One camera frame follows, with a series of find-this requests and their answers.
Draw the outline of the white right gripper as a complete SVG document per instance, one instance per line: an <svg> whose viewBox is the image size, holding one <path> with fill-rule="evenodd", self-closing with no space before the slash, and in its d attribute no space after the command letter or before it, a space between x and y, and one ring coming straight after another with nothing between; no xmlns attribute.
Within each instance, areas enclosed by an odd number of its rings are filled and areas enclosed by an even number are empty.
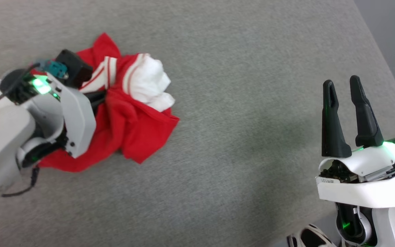
<svg viewBox="0 0 395 247"><path fill-rule="evenodd" d="M351 150L340 124L339 101L332 80L323 83L322 156L316 177L319 197L366 208L395 207L395 139L383 135L361 80L350 77L356 110L355 144Z"/></svg>

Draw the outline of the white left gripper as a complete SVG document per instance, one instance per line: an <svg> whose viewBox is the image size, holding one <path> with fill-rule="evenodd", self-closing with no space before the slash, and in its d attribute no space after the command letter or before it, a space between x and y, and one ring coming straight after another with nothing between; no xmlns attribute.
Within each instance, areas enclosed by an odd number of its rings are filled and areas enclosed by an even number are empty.
<svg viewBox="0 0 395 247"><path fill-rule="evenodd" d="M27 69L6 73L0 90L33 120L33 133L16 153L20 167L36 165L56 150L73 158L88 150L97 126L94 112L105 101L106 90L86 96L49 72L39 76Z"/></svg>

